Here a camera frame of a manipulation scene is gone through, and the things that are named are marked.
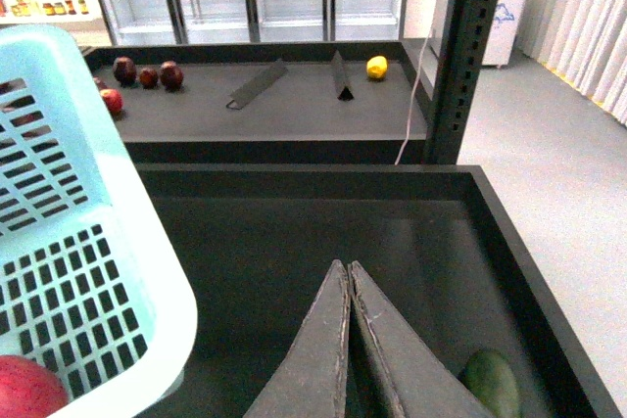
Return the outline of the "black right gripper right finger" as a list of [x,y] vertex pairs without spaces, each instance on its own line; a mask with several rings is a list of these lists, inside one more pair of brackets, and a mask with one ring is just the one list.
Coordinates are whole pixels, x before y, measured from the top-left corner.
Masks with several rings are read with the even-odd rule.
[[490,417],[413,330],[364,267],[348,266],[351,348],[368,414]]

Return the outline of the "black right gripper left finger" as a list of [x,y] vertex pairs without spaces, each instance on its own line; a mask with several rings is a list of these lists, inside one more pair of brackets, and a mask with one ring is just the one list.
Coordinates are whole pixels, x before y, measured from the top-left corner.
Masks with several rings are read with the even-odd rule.
[[334,260],[278,368],[247,417],[343,417],[346,413],[351,298]]

